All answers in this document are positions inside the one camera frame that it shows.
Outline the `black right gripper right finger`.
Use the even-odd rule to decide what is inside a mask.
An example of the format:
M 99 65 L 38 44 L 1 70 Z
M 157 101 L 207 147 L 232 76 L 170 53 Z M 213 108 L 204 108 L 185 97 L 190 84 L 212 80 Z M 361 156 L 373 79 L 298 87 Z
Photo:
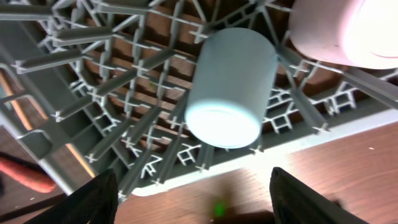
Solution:
M 269 191 L 277 224 L 367 224 L 280 167 L 272 170 Z

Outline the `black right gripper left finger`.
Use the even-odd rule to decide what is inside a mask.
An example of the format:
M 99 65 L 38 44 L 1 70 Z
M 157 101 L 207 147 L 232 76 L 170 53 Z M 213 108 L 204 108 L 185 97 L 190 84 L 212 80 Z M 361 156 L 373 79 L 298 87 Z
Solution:
M 112 169 L 104 171 L 64 201 L 26 221 L 27 224 L 113 223 L 118 184 Z

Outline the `light blue plastic cup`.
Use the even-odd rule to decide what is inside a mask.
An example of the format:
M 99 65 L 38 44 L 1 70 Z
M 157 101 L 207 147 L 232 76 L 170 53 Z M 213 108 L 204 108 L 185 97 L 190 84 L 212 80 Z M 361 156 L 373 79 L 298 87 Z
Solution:
M 227 28 L 203 44 L 188 95 L 185 121 L 199 140 L 236 149 L 252 144 L 278 67 L 273 44 L 247 28 Z

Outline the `pink plastic cup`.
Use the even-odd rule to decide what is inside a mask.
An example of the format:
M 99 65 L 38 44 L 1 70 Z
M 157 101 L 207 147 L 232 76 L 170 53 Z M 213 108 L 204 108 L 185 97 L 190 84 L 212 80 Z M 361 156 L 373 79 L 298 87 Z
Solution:
M 397 0 L 296 0 L 289 31 L 294 47 L 312 59 L 397 67 Z

